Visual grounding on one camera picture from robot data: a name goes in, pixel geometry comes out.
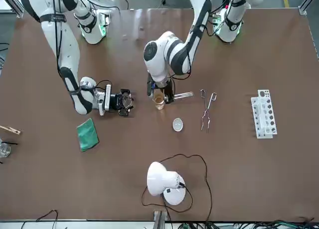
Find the brown tabletop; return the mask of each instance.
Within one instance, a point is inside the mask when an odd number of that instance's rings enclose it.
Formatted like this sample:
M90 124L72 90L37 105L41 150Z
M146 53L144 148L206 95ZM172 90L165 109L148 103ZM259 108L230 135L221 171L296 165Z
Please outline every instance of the brown tabletop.
M81 59L79 80L110 79L116 90L134 92L129 118L76 113L56 71L40 24L17 20L0 77L0 125L22 130L0 137L20 143L0 165L0 219L35 219L50 209L60 219L151 220L141 194L153 161L177 153L207 162L214 221L319 220L318 60L308 22L297 9L247 11L231 44L205 35L192 75L176 92L195 96L157 111L146 95L145 44L171 30L185 39L193 11L152 9L113 13L108 38L89 45L69 15ZM209 134L200 131L200 89L217 93ZM250 97L269 89L278 135L257 140ZM76 126L92 118L100 143L81 153ZM184 129L172 130L180 117ZM173 220L205 220L209 192L198 158L164 163L178 171L193 195L191 210ZM148 192L145 203L161 203ZM178 207L188 206L189 196Z

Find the white lamp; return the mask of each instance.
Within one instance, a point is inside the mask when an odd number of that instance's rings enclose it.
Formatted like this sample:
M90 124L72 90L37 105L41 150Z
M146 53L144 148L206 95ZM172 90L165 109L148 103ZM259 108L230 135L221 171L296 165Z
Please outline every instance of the white lamp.
M158 162L153 162L149 167L147 185L152 196L163 193L165 200L171 205L180 204L186 194L184 179L177 172L167 171Z

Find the small glass beaker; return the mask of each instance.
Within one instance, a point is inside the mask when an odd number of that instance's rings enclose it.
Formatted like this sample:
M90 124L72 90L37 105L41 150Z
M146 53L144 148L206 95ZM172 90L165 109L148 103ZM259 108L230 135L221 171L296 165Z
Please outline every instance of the small glass beaker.
M11 153L11 146L7 143L0 143L0 158L6 158Z
M154 91L153 102L158 110L162 110L165 106L164 94L160 90Z

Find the lamp base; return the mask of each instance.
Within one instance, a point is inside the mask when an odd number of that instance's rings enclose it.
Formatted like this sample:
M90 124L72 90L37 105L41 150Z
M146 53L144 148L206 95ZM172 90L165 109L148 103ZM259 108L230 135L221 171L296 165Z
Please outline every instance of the lamp base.
M185 185L185 181L181 176L179 176L179 180L181 183ZM165 200L169 204L176 206L184 200L185 194L186 194L186 188L177 188L177 189L167 188L163 192L163 194L164 194Z

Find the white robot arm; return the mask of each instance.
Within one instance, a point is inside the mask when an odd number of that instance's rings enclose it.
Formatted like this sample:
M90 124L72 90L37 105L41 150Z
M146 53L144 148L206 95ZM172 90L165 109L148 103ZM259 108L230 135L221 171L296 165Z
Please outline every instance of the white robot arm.
M259 4L263 0L247 1ZM190 2L194 9L194 21L185 43L172 32L167 31L158 40L148 42L144 48L144 62L149 73L148 96L152 96L153 90L159 88L164 91L166 103L173 101L172 79L168 65L176 75L183 75L190 72L197 47L211 13L211 0L190 0ZM234 0L234 2L238 5L244 5L246 3L245 0ZM229 26L227 22L233 18L240 18L239 21L241 21L245 12L243 7L234 6L236 3L233 3L230 14L227 14L228 17L223 25L223 27L228 28L228 31Z
M110 109L118 110L121 116L128 116L131 106L129 90L119 94L111 93L111 85L105 92L97 91L96 82L83 77L78 82L80 59L79 45L64 15L74 11L82 34L90 44L96 44L105 36L103 19L106 17L91 8L87 0L21 0L28 13L41 23L44 35L57 58L58 72L71 96L75 110L79 114L88 114L92 109L99 109L103 115Z

